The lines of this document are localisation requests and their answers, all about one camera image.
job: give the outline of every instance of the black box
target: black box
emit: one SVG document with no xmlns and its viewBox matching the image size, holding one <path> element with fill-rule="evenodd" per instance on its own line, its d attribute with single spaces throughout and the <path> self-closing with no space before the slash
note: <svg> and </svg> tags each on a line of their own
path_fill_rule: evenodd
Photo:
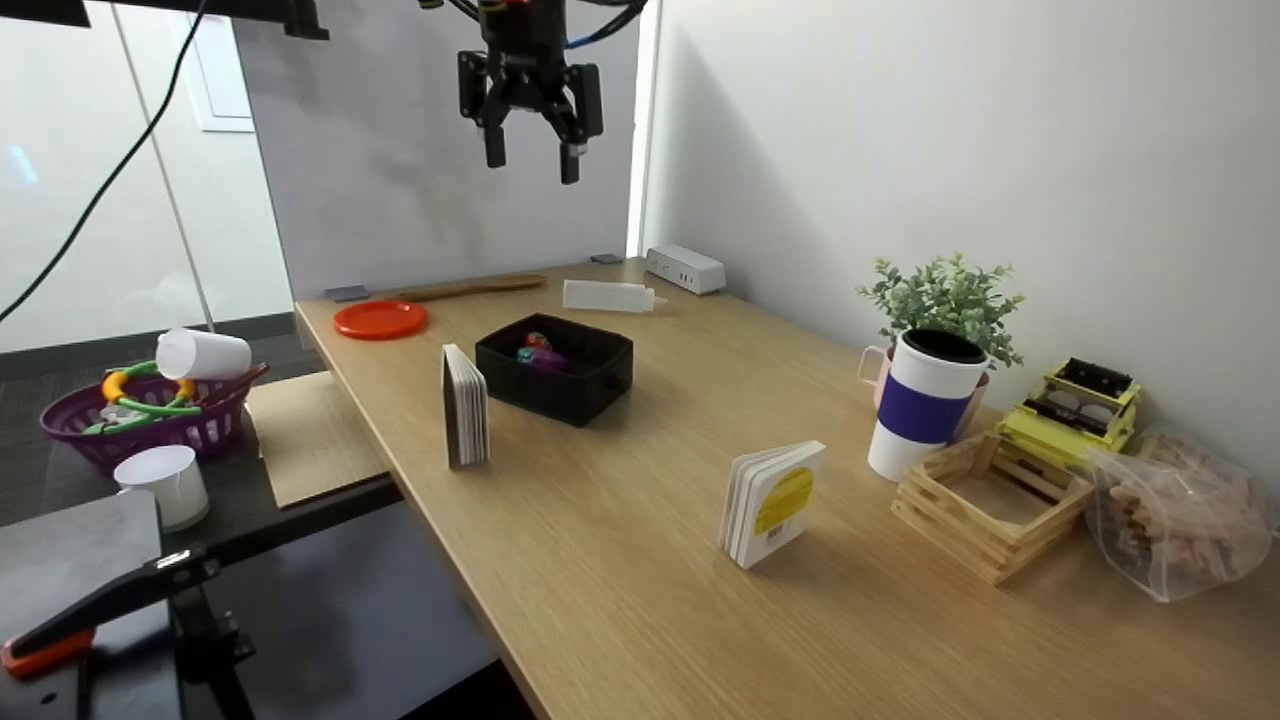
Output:
<svg viewBox="0 0 1280 720">
<path fill-rule="evenodd" d="M 539 332 L 566 368 L 519 365 L 519 349 Z M 475 343 L 489 396 L 566 425 L 594 425 L 631 389 L 631 338 L 561 317 L 523 317 Z"/>
</svg>

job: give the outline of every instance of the wooden tray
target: wooden tray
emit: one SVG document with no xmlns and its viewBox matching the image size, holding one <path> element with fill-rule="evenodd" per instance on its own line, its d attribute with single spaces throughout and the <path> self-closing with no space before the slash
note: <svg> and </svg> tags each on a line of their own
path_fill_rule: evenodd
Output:
<svg viewBox="0 0 1280 720">
<path fill-rule="evenodd" d="M 1002 584 L 1072 528 L 1087 491 L 1078 471 L 991 431 L 923 460 L 898 488 L 893 511 Z"/>
</svg>

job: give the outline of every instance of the purple band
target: purple band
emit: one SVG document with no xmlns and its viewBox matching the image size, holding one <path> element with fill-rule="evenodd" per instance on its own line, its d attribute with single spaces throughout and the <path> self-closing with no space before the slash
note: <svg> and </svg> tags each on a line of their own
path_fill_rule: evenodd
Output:
<svg viewBox="0 0 1280 720">
<path fill-rule="evenodd" d="M 963 415 L 967 396 L 959 401 L 936 401 L 936 396 L 921 396 L 908 384 L 902 384 L 898 377 L 885 378 L 885 396 L 879 396 L 879 425 L 906 441 L 915 443 L 944 443 L 955 437 L 955 425 Z"/>
</svg>

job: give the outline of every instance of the plastic bag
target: plastic bag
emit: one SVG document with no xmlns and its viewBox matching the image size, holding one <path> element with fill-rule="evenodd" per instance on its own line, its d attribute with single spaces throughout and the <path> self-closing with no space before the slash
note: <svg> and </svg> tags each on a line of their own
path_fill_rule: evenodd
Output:
<svg viewBox="0 0 1280 720">
<path fill-rule="evenodd" d="M 1094 460 L 1087 528 L 1104 561 L 1172 603 L 1246 579 L 1271 555 L 1260 484 L 1182 431 Z"/>
</svg>

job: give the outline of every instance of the orange plate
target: orange plate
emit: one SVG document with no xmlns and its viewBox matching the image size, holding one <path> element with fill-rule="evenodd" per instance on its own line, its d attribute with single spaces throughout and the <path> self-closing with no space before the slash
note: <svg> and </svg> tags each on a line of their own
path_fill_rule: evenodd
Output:
<svg viewBox="0 0 1280 720">
<path fill-rule="evenodd" d="M 333 317 L 333 327 L 355 338 L 394 338 L 394 335 L 411 335 L 427 327 L 427 311 L 422 304 L 367 298 L 367 304 L 342 309 Z"/>
</svg>

